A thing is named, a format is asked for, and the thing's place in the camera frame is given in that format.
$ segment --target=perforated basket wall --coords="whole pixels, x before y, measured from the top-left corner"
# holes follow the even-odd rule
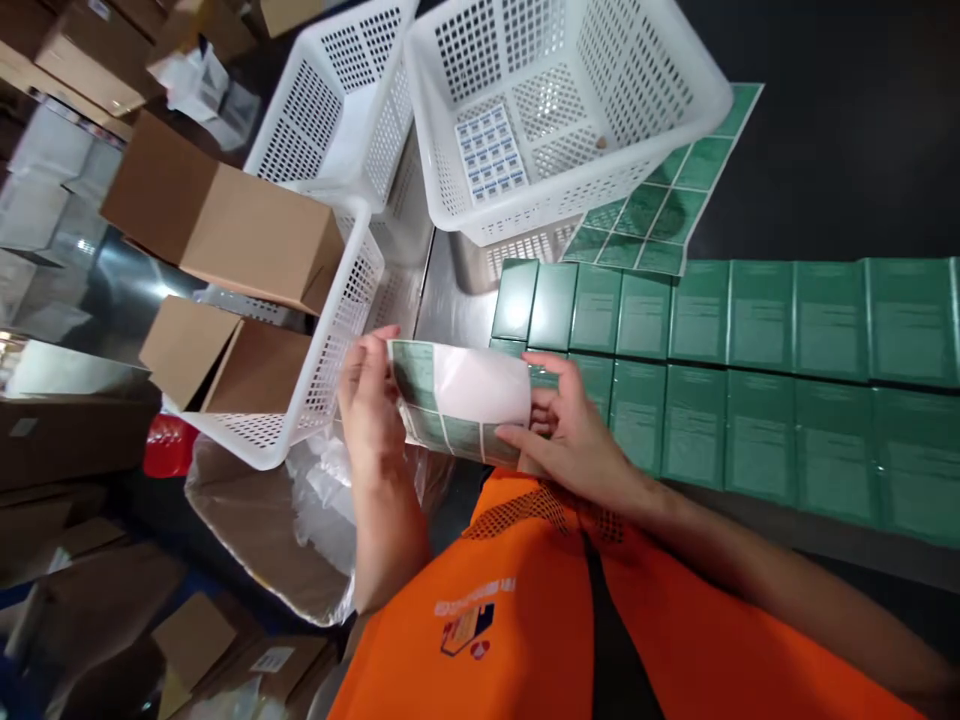
[[[337,380],[344,356],[353,341],[363,333],[383,276],[383,256],[369,230],[369,206],[359,199],[350,199],[335,206],[335,210],[340,232],[347,238],[343,258],[323,313],[317,320],[286,414],[181,415],[198,430],[260,470],[278,466],[286,458],[291,445],[333,420]],[[243,312],[240,305],[235,311]],[[262,311],[258,304],[251,305],[250,314]]]
[[[416,4],[371,0],[306,28],[244,171],[298,192],[356,195],[380,212],[413,119],[401,45]],[[325,176],[334,146],[348,170]]]
[[[623,197],[732,102],[672,0],[444,3],[404,58],[430,215],[480,245]],[[474,207],[454,128],[499,103],[530,184]]]

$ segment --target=stacked boxes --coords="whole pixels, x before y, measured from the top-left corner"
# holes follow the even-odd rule
[[[637,467],[960,546],[960,397],[900,387],[960,385],[956,258],[506,267],[491,347],[569,352]]]

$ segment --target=orange safety vest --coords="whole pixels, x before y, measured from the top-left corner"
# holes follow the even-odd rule
[[[370,619],[330,718],[589,718],[581,531],[666,718],[920,717],[612,513],[498,470],[470,527]]]

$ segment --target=open cardboard box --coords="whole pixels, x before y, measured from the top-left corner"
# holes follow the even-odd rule
[[[330,207],[213,160],[148,113],[100,214],[201,280],[315,315],[343,255]]]
[[[310,338],[169,296],[140,360],[183,412],[285,413]]]

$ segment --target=barcode label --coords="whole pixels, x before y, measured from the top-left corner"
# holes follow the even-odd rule
[[[250,672],[280,672],[280,668],[293,655],[293,648],[275,647],[267,650],[250,668]]]
[[[87,5],[104,20],[110,21],[110,6],[103,2],[103,0],[87,0]]]

